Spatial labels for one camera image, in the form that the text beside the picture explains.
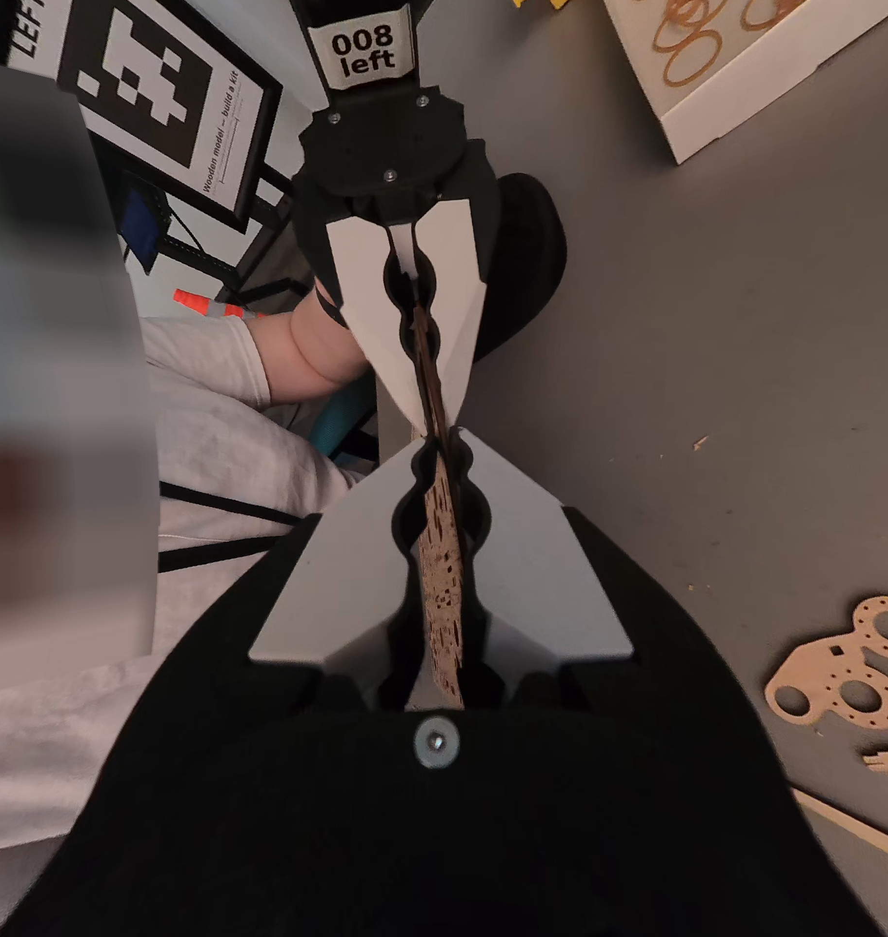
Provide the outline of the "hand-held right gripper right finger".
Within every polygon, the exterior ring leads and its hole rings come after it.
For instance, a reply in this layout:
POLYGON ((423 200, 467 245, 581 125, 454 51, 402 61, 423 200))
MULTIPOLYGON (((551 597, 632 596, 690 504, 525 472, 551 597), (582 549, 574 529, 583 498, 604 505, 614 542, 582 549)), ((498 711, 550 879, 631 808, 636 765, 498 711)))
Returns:
POLYGON ((468 482, 484 496, 488 531, 473 557, 493 670, 558 670, 627 660, 632 642, 562 503, 471 432, 468 482))

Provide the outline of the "perforated wooden plate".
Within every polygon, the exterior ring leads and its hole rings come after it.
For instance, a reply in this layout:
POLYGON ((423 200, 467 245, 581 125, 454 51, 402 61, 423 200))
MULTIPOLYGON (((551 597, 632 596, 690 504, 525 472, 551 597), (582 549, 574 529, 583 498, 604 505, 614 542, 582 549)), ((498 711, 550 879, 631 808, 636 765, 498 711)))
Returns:
POLYGON ((878 625, 888 595, 861 600, 848 632, 801 644, 768 680, 766 703, 779 718, 812 725, 826 714, 865 729, 888 729, 888 636, 878 625))

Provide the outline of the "black ribbed wrist rest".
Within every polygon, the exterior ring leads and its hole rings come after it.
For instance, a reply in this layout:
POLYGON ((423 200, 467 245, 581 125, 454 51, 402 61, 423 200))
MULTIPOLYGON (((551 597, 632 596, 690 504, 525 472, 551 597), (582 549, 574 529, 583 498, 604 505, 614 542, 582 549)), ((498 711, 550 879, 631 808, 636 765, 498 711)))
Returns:
POLYGON ((498 180, 501 216, 474 362, 519 334, 555 295, 567 238, 547 188, 526 173, 498 180))

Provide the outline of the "blue object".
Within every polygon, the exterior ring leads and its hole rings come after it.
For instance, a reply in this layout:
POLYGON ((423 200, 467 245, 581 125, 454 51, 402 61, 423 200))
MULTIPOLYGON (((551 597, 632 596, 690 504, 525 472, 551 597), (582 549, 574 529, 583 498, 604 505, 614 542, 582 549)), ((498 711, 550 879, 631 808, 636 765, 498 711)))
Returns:
POLYGON ((171 220, 165 193, 147 184, 131 185, 125 197, 119 234, 128 252, 150 275, 168 234, 171 220))

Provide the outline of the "person's left forearm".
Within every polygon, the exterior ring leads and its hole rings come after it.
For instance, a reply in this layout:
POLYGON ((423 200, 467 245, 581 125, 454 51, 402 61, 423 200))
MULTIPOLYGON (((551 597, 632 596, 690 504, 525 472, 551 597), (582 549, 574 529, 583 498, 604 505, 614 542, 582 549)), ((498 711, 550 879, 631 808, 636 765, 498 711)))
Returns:
POLYGON ((295 310, 246 322, 273 405, 329 396, 366 373, 369 363, 353 334, 326 311, 332 297, 315 280, 295 310))

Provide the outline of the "black sign stand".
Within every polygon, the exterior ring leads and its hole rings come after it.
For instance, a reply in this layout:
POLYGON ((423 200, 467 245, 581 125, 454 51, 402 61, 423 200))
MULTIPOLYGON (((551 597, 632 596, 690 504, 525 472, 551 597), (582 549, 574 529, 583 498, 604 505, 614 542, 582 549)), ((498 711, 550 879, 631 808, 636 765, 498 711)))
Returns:
POLYGON ((266 260, 274 256, 278 244, 284 241, 292 230, 294 213, 294 186, 286 175, 265 162, 262 165, 261 181, 276 189, 281 197, 276 204, 270 204, 261 196, 255 195, 250 218, 257 221, 261 227, 237 264, 225 263, 198 246, 196 237, 173 210, 169 211, 171 219, 176 219, 178 224, 186 229, 193 243, 189 244, 165 231, 157 236, 156 255, 163 255, 218 281, 221 286, 217 299, 219 302, 250 307, 253 303, 284 295, 297 300, 303 298, 313 284, 313 274, 309 266, 306 267, 306 279, 276 274, 274 278, 256 285, 250 282, 266 260))

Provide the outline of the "white cardboard tray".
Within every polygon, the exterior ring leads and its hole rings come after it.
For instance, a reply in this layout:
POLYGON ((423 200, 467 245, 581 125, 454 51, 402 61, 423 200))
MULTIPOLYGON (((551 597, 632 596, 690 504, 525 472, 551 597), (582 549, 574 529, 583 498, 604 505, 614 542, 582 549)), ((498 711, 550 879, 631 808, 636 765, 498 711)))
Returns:
POLYGON ((606 1, 606 10, 676 163, 683 163, 796 87, 888 18, 888 1, 802 1, 774 28, 725 40, 718 62, 682 88, 661 79, 651 40, 667 1, 606 1))

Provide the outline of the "thin wooden stick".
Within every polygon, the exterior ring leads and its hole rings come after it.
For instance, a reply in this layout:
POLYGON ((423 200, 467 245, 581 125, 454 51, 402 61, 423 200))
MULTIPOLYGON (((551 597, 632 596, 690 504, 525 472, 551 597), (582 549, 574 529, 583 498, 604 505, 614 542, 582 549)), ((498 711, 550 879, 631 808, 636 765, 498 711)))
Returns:
POLYGON ((804 810, 816 814, 827 822, 838 826, 850 835, 857 837, 862 842, 888 856, 888 833, 796 787, 791 787, 789 790, 795 801, 804 810))

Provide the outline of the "teal object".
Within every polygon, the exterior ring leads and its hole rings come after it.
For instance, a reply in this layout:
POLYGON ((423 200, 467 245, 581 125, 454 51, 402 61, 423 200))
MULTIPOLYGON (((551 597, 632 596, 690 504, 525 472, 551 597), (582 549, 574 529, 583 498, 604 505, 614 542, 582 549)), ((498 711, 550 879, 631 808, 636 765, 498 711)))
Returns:
POLYGON ((335 392, 314 421, 307 439, 336 464, 345 459, 380 460, 380 442, 365 428, 378 413, 377 381, 368 372, 335 392))

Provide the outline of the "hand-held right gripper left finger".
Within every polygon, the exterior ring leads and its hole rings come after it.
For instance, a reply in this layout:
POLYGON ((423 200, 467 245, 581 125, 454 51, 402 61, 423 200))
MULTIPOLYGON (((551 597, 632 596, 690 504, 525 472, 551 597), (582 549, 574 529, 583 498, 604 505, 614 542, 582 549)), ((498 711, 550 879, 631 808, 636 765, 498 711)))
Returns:
POLYGON ((434 445, 410 442, 327 509, 249 651, 357 685, 414 685, 424 658, 417 546, 434 445))

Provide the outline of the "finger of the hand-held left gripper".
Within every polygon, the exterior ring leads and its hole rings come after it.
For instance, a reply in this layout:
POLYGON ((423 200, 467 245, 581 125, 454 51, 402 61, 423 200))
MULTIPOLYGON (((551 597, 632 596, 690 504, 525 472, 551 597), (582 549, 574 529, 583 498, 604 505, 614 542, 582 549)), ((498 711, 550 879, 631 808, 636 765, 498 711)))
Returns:
POLYGON ((359 217, 335 220, 326 233, 337 276, 340 312, 394 404, 425 434, 425 413, 414 362, 401 337, 403 314, 386 283, 394 259, 386 228, 359 217))
POLYGON ((415 226, 418 251, 435 279, 430 316, 438 329, 437 370, 448 427, 457 423, 484 309, 469 199, 438 202, 415 226))

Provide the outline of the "laser-cut wooden parts sheet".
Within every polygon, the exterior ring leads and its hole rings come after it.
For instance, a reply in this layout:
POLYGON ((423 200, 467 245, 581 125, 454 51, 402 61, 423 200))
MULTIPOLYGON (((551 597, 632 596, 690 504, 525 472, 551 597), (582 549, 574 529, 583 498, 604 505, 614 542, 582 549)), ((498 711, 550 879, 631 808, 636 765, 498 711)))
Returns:
POLYGON ((450 439, 436 363, 430 349, 429 316, 416 306, 413 334, 422 396, 425 438, 435 446, 434 478, 424 496, 426 526, 418 539, 430 676, 443 707, 463 709, 459 686, 463 662, 463 547, 450 471, 450 439))

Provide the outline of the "orange red object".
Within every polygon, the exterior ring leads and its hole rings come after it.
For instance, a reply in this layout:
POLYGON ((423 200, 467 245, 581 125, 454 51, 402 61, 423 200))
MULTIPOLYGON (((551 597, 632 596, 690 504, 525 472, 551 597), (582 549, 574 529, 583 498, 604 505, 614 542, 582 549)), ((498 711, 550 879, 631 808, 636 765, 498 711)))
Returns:
POLYGON ((246 307, 217 301, 180 288, 176 288, 173 291, 173 300, 206 319, 235 318, 243 321, 250 321, 267 317, 264 313, 258 313, 246 307))

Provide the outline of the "black framed marker sign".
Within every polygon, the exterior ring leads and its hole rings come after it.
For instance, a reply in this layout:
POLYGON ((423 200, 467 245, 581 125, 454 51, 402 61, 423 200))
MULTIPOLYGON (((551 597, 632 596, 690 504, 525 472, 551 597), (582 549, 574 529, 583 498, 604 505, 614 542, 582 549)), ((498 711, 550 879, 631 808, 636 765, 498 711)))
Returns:
POLYGON ((245 231, 281 84, 183 1, 7 2, 4 63, 52 79, 125 170, 245 231))

